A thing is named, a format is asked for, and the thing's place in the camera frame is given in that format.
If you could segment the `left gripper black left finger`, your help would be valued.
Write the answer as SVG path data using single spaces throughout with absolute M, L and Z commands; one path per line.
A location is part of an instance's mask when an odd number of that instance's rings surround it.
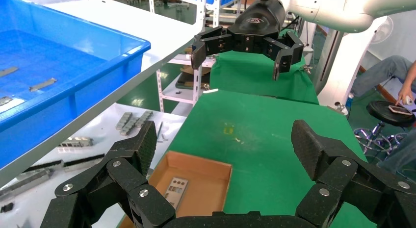
M 175 219 L 173 206 L 146 178 L 156 143 L 153 121 L 115 142 L 98 164 L 57 186 L 41 227 L 90 228 L 115 204 L 137 228 L 161 228 Z

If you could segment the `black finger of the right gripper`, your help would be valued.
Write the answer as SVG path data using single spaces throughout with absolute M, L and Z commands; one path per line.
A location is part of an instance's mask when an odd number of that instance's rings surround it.
M 194 36 L 191 53 L 191 66 L 198 69 L 209 55 L 231 51 L 233 36 L 222 26 L 210 28 Z
M 274 61 L 273 80 L 281 73 L 288 73 L 293 64 L 302 59 L 304 44 L 293 31 L 287 31 L 277 39 L 263 39 L 263 55 Z

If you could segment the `bare person hand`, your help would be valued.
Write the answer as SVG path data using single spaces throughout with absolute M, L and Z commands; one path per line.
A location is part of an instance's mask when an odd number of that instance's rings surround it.
M 412 105 L 414 102 L 413 94 L 410 86 L 403 85 L 398 93 L 398 99 L 395 105 L 402 103 L 403 105 Z

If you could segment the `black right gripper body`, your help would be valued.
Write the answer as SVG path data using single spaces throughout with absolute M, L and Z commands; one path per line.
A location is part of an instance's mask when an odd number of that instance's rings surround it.
M 227 28 L 232 36 L 233 51 L 263 53 L 266 38 L 276 40 L 285 20 L 285 9 L 280 0 L 255 0 Z

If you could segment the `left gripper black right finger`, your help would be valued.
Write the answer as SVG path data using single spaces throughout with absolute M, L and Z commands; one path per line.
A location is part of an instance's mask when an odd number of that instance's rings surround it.
M 416 186 L 360 159 L 342 141 L 318 135 L 304 121 L 291 130 L 294 152 L 314 181 L 295 215 L 328 228 L 343 204 L 355 206 L 379 228 L 416 225 Z

